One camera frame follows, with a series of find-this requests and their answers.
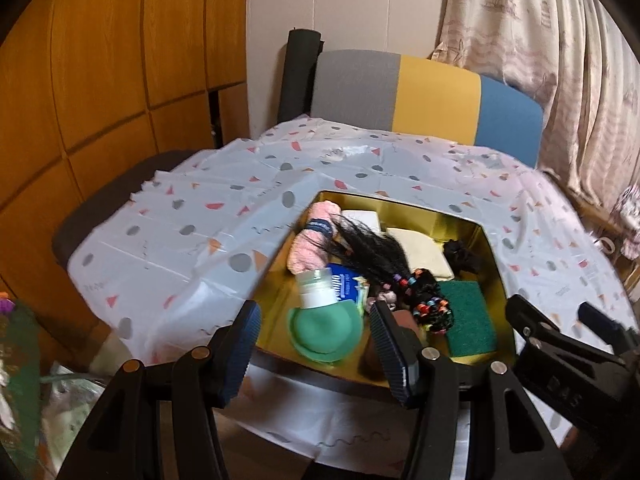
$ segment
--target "metal screw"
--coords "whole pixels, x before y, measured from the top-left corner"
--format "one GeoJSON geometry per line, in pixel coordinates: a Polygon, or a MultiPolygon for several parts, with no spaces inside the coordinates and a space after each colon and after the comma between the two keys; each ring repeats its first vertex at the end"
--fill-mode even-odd
{"type": "Polygon", "coordinates": [[[138,368],[140,368],[140,361],[137,359],[129,359],[122,365],[122,369],[126,371],[127,374],[135,372],[138,368]]]}
{"type": "Polygon", "coordinates": [[[491,363],[491,370],[498,375],[503,375],[507,371],[507,365],[502,361],[494,361],[493,363],[491,363]]]}
{"type": "Polygon", "coordinates": [[[440,357],[440,352],[433,346],[427,346],[427,348],[422,349],[422,357],[428,359],[429,361],[435,361],[438,357],[440,357]]]}
{"type": "Polygon", "coordinates": [[[209,357],[209,349],[206,346],[196,346],[193,350],[191,350],[191,357],[194,359],[206,359],[209,357]]]}

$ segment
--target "blue wristband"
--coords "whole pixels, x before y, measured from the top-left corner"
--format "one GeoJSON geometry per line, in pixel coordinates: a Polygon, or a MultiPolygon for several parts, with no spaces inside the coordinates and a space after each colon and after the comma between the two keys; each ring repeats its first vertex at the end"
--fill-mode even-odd
{"type": "Polygon", "coordinates": [[[332,229],[331,224],[327,220],[323,220],[321,218],[312,218],[309,220],[305,225],[305,229],[322,233],[327,238],[334,237],[334,230],[332,229]]]}

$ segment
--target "pink curtain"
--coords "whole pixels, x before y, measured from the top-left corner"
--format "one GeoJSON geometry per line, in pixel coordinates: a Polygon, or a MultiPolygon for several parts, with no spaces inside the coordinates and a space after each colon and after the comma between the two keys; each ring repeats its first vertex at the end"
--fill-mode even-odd
{"type": "Polygon", "coordinates": [[[448,0],[433,59],[535,99],[538,168],[579,196],[611,210],[638,180],[640,65],[598,0],[448,0]]]}

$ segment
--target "chair backrest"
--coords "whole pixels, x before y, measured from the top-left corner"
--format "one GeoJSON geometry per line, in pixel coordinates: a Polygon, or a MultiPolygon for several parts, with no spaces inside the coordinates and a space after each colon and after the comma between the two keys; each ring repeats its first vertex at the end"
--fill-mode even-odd
{"type": "Polygon", "coordinates": [[[542,108],[469,70],[373,50],[318,57],[311,116],[487,146],[535,166],[542,108]]]}

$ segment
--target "white wall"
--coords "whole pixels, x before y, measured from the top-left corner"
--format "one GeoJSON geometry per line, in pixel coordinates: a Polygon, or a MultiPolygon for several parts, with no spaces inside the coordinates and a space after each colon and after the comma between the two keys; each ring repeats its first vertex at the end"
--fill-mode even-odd
{"type": "Polygon", "coordinates": [[[446,0],[247,0],[247,82],[252,136],[275,124],[287,35],[322,34],[325,50],[368,48],[430,56],[446,0]]]}

